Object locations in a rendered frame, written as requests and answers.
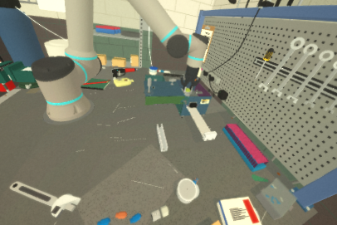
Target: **blue barrel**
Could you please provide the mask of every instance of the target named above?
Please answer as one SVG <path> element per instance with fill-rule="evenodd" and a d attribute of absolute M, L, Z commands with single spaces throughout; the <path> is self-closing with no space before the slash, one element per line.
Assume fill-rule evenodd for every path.
<path fill-rule="evenodd" d="M 14 62 L 32 66 L 45 57 L 31 20 L 17 9 L 0 7 L 0 37 Z"/>

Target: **red object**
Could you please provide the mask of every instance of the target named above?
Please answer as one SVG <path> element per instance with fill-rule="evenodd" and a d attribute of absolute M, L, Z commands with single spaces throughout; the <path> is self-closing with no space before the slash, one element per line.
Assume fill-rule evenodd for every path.
<path fill-rule="evenodd" d="M 255 214 L 254 208 L 249 199 L 243 200 L 243 203 L 245 204 L 246 210 L 248 211 L 252 223 L 259 223 L 259 219 L 257 218 L 257 215 Z"/>
<path fill-rule="evenodd" d="M 16 88 L 13 81 L 9 81 L 9 82 L 5 83 L 5 85 L 9 90 L 13 90 L 14 88 Z"/>
<path fill-rule="evenodd" d="M 6 87 L 4 87 L 3 84 L 0 84 L 0 92 L 7 93 Z"/>
<path fill-rule="evenodd" d="M 117 219 L 119 219 L 119 220 L 125 219 L 127 216 L 128 216 L 128 213 L 127 213 L 127 212 L 124 212 L 124 211 L 118 212 L 118 213 L 115 215 L 115 217 L 116 217 Z"/>
<path fill-rule="evenodd" d="M 91 83 L 85 83 L 83 85 L 93 85 L 93 84 L 100 84 L 100 83 L 108 83 L 109 81 L 99 81 L 99 82 L 91 82 Z"/>
<path fill-rule="evenodd" d="M 125 68 L 125 72 L 134 72 L 137 71 L 135 68 Z"/>
<path fill-rule="evenodd" d="M 115 26 L 108 26 L 108 25 L 96 25 L 99 29 L 105 29 L 105 30 L 116 30 L 117 27 Z"/>

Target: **book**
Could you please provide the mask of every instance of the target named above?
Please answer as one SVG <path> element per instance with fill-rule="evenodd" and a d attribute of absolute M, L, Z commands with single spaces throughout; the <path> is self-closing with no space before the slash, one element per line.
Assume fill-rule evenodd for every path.
<path fill-rule="evenodd" d="M 217 203 L 222 225 L 261 225 L 249 197 L 223 199 Z"/>

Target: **yellow tool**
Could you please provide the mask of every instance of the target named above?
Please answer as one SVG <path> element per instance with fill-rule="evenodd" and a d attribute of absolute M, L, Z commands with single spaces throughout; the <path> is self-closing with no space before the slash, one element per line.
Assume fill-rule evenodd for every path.
<path fill-rule="evenodd" d="M 266 64 L 266 61 L 269 61 L 269 60 L 271 59 L 271 56 L 272 56 L 273 53 L 274 53 L 274 49 L 273 49 L 273 48 L 270 48 L 270 49 L 266 52 L 265 57 L 263 58 L 264 62 L 263 62 L 262 66 L 261 66 L 261 69 L 259 70 L 259 72 L 257 73 L 257 75 L 256 75 L 255 78 L 257 78 L 257 77 L 259 76 L 259 74 L 260 74 L 260 72 L 261 72 L 263 66 Z"/>
<path fill-rule="evenodd" d="M 128 78 L 115 79 L 114 80 L 115 86 L 117 86 L 117 87 L 130 86 L 132 82 L 134 82 L 134 80 L 131 80 L 131 79 L 128 79 Z"/>

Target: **shelf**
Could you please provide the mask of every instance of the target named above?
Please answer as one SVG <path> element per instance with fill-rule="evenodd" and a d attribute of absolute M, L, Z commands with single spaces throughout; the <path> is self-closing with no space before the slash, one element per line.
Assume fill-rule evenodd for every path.
<path fill-rule="evenodd" d="M 123 36 L 121 34 L 114 34 L 113 35 L 113 34 L 99 33 L 99 32 L 96 32 L 95 29 L 94 29 L 94 36 L 98 36 L 98 37 L 112 37 L 112 38 L 120 38 L 120 39 L 139 41 L 139 37 L 126 37 L 126 36 Z"/>

